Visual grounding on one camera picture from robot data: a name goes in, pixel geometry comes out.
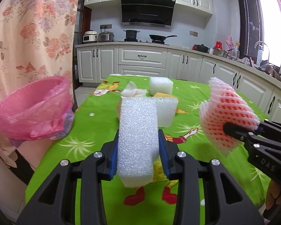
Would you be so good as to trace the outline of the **right hand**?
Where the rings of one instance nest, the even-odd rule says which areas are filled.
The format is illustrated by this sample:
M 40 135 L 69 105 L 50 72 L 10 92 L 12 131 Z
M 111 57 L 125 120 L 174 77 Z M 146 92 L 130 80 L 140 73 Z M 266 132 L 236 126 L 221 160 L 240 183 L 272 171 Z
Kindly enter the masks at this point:
M 281 186 L 271 180 L 267 190 L 265 207 L 269 210 L 274 204 L 281 205 Z

